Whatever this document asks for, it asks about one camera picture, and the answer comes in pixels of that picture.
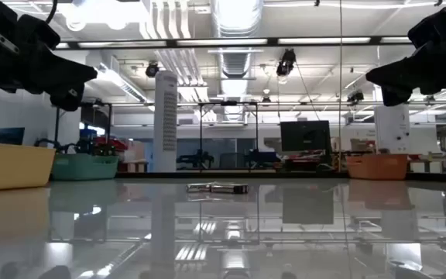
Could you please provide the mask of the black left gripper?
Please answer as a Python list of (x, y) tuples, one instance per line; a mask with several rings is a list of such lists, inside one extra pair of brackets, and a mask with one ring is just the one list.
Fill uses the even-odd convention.
[(67, 112), (81, 105), (84, 85), (97, 77), (93, 67), (59, 57), (60, 36), (34, 16), (17, 15), (0, 1), (0, 88), (14, 93), (50, 93), (51, 103)]

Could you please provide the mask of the silver battery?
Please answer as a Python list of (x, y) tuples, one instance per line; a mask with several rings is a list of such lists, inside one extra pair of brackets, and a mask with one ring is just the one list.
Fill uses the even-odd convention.
[(211, 192), (211, 183), (187, 184), (186, 191), (187, 191), (187, 193), (192, 193), (192, 192)]

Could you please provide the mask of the white cabinet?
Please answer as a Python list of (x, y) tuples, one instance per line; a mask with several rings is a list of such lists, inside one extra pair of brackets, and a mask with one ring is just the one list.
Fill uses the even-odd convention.
[(410, 116), (408, 106), (374, 108), (376, 148), (381, 153), (408, 153), (410, 148)]

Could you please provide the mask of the red background objects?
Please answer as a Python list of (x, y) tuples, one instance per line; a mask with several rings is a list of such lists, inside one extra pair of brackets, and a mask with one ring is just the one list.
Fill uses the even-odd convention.
[(118, 156), (127, 149), (127, 145), (117, 139), (95, 137), (92, 140), (92, 154), (95, 156)]

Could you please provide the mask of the blue screen monitor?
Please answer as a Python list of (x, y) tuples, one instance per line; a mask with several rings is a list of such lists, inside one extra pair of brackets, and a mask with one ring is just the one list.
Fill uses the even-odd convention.
[(0, 143), (11, 145), (22, 145), (24, 139), (25, 128), (1, 128)]

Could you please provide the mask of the teal plastic bin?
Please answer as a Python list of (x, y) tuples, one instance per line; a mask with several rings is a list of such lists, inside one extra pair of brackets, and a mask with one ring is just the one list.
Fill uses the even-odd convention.
[(118, 156), (59, 153), (54, 157), (51, 175), (55, 181), (112, 179), (116, 175), (118, 161)]

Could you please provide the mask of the orange plastic bin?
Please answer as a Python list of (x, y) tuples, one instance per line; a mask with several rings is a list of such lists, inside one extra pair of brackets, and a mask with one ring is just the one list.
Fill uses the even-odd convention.
[(365, 154), (346, 157), (348, 174), (354, 179), (400, 181), (407, 175), (406, 154)]

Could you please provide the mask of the yellow plastic bin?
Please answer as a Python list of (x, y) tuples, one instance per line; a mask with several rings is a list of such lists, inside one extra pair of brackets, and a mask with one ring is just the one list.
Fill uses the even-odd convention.
[(45, 186), (54, 156), (54, 149), (0, 144), (0, 190)]

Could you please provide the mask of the white perforated tower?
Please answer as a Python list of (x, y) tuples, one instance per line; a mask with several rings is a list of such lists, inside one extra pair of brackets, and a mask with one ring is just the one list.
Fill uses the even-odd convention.
[(153, 171), (177, 169), (177, 76), (159, 71), (155, 76), (155, 112), (153, 129)]

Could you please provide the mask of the black monitor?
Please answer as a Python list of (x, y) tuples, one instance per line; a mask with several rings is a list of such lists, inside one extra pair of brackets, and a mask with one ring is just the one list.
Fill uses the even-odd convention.
[(280, 136), (282, 151), (331, 152), (329, 121), (281, 122)]

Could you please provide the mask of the black beam with light strips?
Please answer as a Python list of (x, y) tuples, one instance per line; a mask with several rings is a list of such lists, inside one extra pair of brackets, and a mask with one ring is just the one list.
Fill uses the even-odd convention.
[(309, 37), (249, 37), (165, 40), (102, 40), (63, 41), (58, 50), (127, 50), (177, 48), (245, 48), (245, 47), (340, 47), (340, 46), (405, 46), (411, 45), (406, 36), (309, 36)]

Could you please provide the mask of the black background rig frame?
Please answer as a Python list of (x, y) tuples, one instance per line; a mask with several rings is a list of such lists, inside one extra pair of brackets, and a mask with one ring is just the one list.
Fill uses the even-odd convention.
[(248, 156), (259, 145), (259, 103), (226, 100), (198, 108), (199, 169), (251, 169)]

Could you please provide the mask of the silver ventilation duct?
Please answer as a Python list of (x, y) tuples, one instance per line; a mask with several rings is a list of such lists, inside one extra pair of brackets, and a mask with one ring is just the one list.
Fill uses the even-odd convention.
[[(211, 0), (211, 17), (217, 38), (248, 38), (257, 34), (263, 0)], [(219, 64), (226, 78), (244, 78), (249, 72), (250, 53), (221, 53)]]

